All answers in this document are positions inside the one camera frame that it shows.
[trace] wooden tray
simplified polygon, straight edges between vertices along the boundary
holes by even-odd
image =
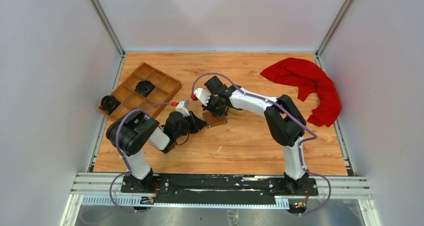
[[[149,80],[155,86],[147,97],[135,91],[137,84],[142,80]],[[109,119],[116,121],[132,109],[145,110],[154,103],[170,102],[181,87],[180,81],[143,62],[110,94],[120,102],[120,105],[111,114],[103,111],[100,105],[97,109]],[[164,107],[165,105],[154,106],[148,113],[155,118]]]

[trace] wooden tabletop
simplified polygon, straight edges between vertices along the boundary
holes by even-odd
[[[172,100],[178,102],[190,99],[193,81],[199,75],[217,72],[254,93],[270,97],[289,95],[307,119],[319,104],[315,93],[302,102],[297,99],[297,87],[276,84],[260,75],[266,67],[290,57],[314,62],[311,53],[128,53],[119,83],[145,62],[182,82],[182,89]],[[200,79],[196,88],[204,88],[210,77]],[[204,111],[199,101],[189,100],[188,109],[202,119]],[[174,110],[166,106],[157,120],[165,124]],[[106,128],[112,123],[108,120]],[[307,126],[318,135],[318,139],[304,144],[308,168],[324,175],[347,175],[334,127],[311,123]],[[190,134],[185,144],[175,146],[168,154],[148,143],[143,150],[155,173],[281,175],[285,169],[283,150],[271,137],[266,120],[248,111],[243,115],[229,113],[228,123]],[[103,136],[93,171],[125,170],[116,148]]]

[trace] brown square object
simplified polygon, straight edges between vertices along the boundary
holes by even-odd
[[[147,97],[135,91],[136,85],[143,80],[149,80],[155,88]],[[147,109],[154,103],[170,102],[181,89],[182,84],[166,73],[142,62],[110,95],[120,102],[111,114],[103,111],[99,105],[97,109],[111,120],[118,120],[130,110],[139,108]],[[158,105],[148,110],[148,113],[156,118],[165,105]]]
[[[202,115],[203,115],[203,120],[206,121],[207,123],[206,127],[208,129],[214,126],[226,124],[228,122],[226,116],[216,117],[216,116],[213,116],[211,112],[204,112],[202,113]]]

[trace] red fabric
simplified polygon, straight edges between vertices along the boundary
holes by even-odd
[[[302,101],[317,92],[319,106],[307,119],[311,124],[330,127],[342,110],[333,81],[313,62],[290,57],[265,68],[260,75],[277,84],[299,86],[297,98]]]

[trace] white wall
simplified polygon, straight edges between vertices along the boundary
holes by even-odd
[[[324,52],[383,225],[422,225],[423,0],[356,0]]]
[[[125,50],[317,50],[344,0],[99,0]]]
[[[118,63],[89,0],[0,0],[0,225],[59,224]]]

